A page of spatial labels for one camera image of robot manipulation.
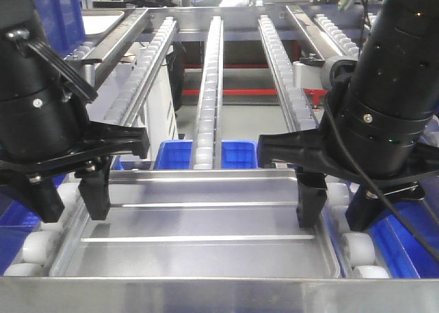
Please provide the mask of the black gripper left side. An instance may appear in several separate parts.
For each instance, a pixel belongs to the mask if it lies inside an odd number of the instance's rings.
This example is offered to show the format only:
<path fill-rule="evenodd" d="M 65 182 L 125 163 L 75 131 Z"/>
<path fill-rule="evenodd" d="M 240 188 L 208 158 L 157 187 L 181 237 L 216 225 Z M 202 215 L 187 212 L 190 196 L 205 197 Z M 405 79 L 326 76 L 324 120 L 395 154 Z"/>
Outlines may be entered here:
<path fill-rule="evenodd" d="M 38 159 L 15 159 L 2 152 L 1 193 L 28 208 L 43 222 L 57 222 L 64 205 L 50 178 L 79 171 L 79 191 L 91 219 L 105 220 L 110 209 L 109 156 L 132 154 L 144 159 L 149 147 L 146 128 L 93 121 L 85 135 L 66 152 Z M 40 181 L 32 183 L 29 179 L 35 176 Z"/>

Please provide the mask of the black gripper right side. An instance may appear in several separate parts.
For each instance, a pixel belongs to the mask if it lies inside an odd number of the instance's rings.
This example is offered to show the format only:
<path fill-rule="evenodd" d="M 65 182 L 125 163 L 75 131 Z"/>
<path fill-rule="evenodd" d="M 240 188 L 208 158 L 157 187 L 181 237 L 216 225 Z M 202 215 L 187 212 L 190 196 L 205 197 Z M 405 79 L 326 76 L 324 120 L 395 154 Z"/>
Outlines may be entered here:
<path fill-rule="evenodd" d="M 438 175 L 438 148 L 417 143 L 409 155 L 391 143 L 351 137 L 352 156 L 380 188 L 413 183 Z M 296 168 L 299 226 L 314 227 L 327 201 L 328 174 L 361 184 L 349 204 L 345 216 L 351 231 L 365 231 L 386 206 L 371 192 L 361 176 L 349 165 L 334 137 L 327 141 L 317 129 L 279 135 L 260 135 L 257 147 L 259 167 L 284 161 Z"/>

